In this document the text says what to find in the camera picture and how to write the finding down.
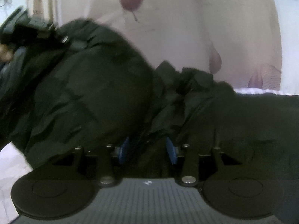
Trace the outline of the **pink white checkered bedsheet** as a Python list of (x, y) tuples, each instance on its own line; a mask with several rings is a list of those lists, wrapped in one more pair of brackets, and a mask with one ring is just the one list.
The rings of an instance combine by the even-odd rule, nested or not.
[[(31, 171), (23, 155), (8, 144), (1, 153), (1, 223), (40, 223), (20, 217), (13, 205), (13, 185)], [(196, 190), (173, 180), (125, 180), (104, 190), (83, 211), (53, 223), (247, 223), (208, 206)]]

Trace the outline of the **black large garment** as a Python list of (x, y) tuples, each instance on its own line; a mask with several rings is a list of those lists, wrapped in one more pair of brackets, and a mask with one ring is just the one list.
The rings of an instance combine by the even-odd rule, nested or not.
[(119, 34), (91, 21), (59, 29), (70, 53), (36, 88), (1, 102), (1, 146), (13, 143), (33, 171), (76, 146), (93, 151), (128, 139), (122, 181), (99, 194), (125, 180), (176, 183), (167, 138), (177, 146), (194, 140), (201, 155), (217, 142), (284, 190), (273, 215), (234, 218), (298, 223), (298, 96), (241, 94), (211, 74), (177, 72), (167, 62), (152, 69)]

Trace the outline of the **cream leaf-print curtain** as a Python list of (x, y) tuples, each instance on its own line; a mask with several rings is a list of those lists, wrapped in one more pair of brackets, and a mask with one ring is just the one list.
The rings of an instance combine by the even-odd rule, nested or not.
[(157, 67), (193, 67), (234, 88), (279, 90), (282, 49), (274, 0), (26, 0), (59, 25), (106, 24)]

